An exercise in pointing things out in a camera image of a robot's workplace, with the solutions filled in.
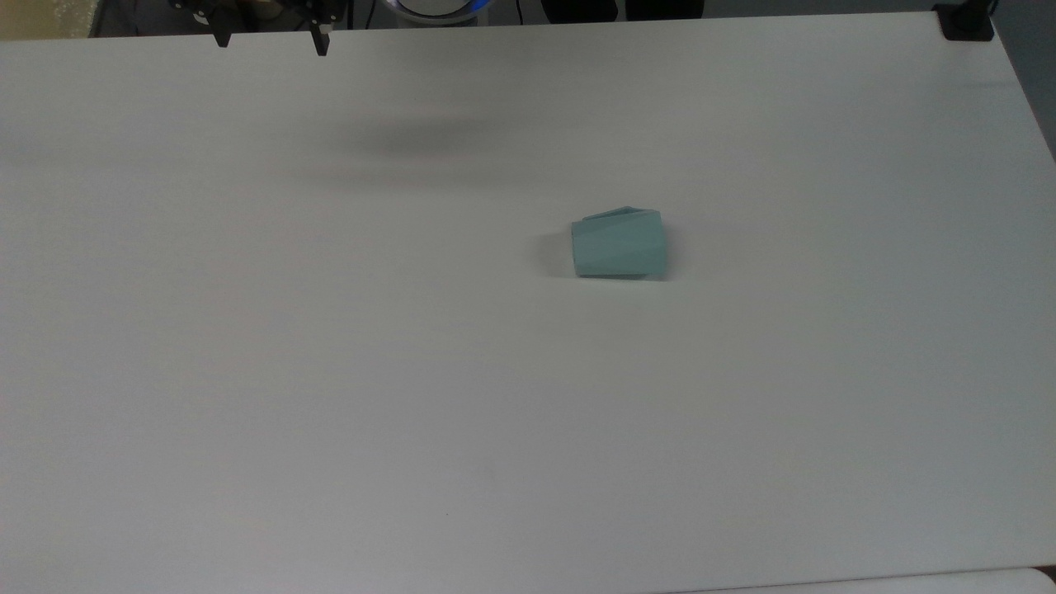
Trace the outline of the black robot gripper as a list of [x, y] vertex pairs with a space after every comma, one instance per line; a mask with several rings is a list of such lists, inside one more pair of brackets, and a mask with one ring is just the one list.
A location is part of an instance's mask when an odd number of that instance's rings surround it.
[[340, 21], [339, 1], [170, 1], [169, 7], [189, 12], [200, 24], [212, 24], [216, 45], [227, 48], [231, 33], [226, 21], [238, 17], [244, 22], [278, 18], [288, 14], [310, 24], [309, 33], [317, 56], [328, 56], [332, 24]]

